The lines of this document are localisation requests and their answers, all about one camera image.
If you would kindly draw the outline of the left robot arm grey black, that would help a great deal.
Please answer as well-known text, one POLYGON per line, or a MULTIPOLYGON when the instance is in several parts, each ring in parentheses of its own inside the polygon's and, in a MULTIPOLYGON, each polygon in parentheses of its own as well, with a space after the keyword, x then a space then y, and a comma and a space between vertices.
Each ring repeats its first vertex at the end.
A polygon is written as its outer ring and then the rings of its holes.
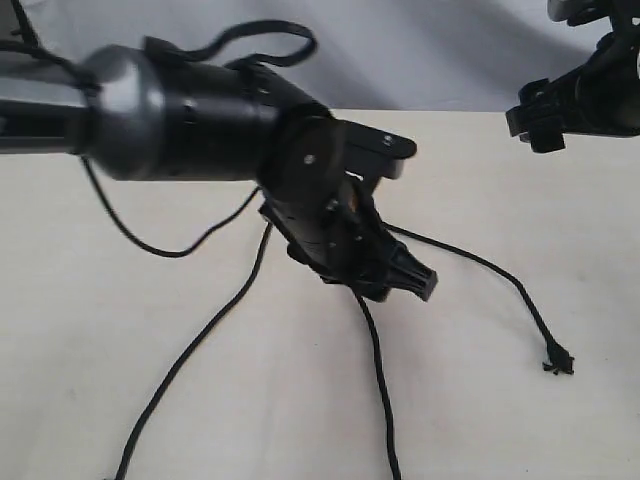
POLYGON ((437 283, 372 197, 416 144, 335 118, 258 63, 175 66, 111 45, 72 76, 5 59, 1 150, 84 155, 120 181, 253 181, 290 257, 323 281, 377 302, 394 289, 427 300, 437 283))

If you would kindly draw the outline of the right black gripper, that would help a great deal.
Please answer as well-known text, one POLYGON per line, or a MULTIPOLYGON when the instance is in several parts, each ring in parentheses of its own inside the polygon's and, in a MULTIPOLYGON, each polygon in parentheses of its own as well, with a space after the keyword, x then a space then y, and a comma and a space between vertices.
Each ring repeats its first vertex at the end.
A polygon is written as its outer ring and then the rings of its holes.
POLYGON ((511 137, 528 143, 534 153, 565 148, 565 134, 587 134, 590 124, 578 101, 579 74, 530 82, 519 91, 519 104, 506 113, 511 137))

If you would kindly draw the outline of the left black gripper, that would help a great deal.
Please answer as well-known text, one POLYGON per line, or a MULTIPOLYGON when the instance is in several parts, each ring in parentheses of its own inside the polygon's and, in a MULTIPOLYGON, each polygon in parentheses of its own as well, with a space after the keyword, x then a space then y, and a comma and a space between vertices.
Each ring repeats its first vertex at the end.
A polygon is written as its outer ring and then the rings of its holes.
POLYGON ((288 255, 327 284, 352 288, 370 300, 393 289, 427 302, 438 275, 382 224, 376 182, 348 173, 333 179, 282 175, 260 180, 263 215, 287 241, 288 255))

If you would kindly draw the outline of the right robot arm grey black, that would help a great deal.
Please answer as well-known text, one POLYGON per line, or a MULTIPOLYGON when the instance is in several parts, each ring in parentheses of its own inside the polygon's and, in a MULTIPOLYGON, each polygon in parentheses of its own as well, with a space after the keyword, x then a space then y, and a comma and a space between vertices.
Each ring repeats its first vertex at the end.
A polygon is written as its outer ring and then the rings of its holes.
POLYGON ((639 3, 631 0, 549 1, 554 22, 570 27, 606 18, 611 30, 587 61, 551 81, 524 85, 505 113, 509 133, 539 154, 565 148, 564 136, 639 135, 639 3))

